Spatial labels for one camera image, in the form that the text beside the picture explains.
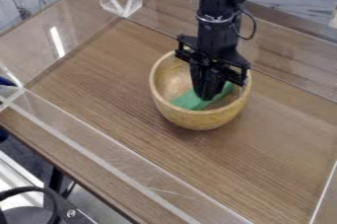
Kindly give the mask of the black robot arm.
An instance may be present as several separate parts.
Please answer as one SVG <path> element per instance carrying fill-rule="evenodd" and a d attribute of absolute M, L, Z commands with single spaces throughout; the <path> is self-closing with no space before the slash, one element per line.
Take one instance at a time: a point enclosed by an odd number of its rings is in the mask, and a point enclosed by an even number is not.
<path fill-rule="evenodd" d="M 228 82 L 244 87 L 250 62 L 237 50 L 246 0 L 198 0 L 197 36 L 178 35 L 174 56 L 189 64 L 196 96 L 209 101 Z"/>

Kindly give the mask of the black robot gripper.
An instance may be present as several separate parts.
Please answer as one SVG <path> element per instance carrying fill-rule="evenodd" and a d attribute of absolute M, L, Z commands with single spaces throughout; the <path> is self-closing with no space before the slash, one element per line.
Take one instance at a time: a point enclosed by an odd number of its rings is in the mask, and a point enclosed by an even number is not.
<path fill-rule="evenodd" d="M 237 22 L 198 23 L 196 37 L 177 36 L 176 57 L 189 63 L 193 91 L 201 100 L 224 97 L 232 83 L 240 87 L 246 84 L 252 64 L 237 50 L 240 28 Z"/>

